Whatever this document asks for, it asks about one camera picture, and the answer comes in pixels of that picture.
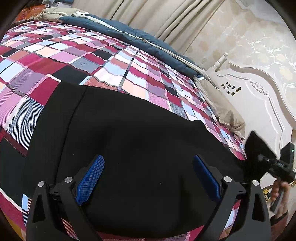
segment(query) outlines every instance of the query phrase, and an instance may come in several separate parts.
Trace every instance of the pillow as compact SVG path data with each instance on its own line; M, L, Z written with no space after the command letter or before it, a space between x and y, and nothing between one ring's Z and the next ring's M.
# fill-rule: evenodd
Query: pillow
M218 121L244 139L246 123L230 101L208 80L198 80L197 78L194 78L194 80Z
M58 22L60 17L70 16L76 12L79 12L80 14L88 14L88 12L72 7L49 7L43 9L34 20Z

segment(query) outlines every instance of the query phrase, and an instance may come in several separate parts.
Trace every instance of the wallpaper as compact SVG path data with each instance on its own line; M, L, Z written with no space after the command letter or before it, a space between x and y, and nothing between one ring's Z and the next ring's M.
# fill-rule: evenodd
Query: wallpaper
M256 18L235 0L225 0L185 56L208 69L224 52L229 55L220 69L229 68L228 60L265 68L296 109L296 40L288 27Z

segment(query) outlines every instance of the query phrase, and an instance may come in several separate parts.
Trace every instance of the curtain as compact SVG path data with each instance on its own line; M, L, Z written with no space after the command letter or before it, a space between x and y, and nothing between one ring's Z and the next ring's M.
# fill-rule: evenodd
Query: curtain
M74 0L72 7L143 30L184 54L224 0Z

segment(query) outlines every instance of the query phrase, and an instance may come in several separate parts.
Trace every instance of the hand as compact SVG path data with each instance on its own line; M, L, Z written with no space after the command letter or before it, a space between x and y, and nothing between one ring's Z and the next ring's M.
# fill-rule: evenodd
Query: hand
M272 191L271 191L271 198L270 200L273 202L276 200L276 198L279 196L279 188L280 186L284 189L284 195L283 195L283 199L280 203L280 208L278 210L278 212L276 213L276 218L279 218L280 216L282 216L283 214L285 214L288 211L288 200L289 200L289 195L290 195L290 189L291 187L289 186L289 183L287 182L282 182L279 179L274 181L274 185L272 187Z

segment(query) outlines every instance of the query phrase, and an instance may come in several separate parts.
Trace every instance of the white headboard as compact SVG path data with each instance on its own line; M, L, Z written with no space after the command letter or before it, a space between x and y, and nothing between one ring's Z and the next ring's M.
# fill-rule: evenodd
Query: white headboard
M207 70L212 84L225 94L245 120L245 136L255 130L279 157L281 148L291 142L292 131L296 130L295 111L277 80L263 68L229 61L229 69L216 71L226 57L224 53ZM260 185L262 188L270 186L274 180L266 174Z

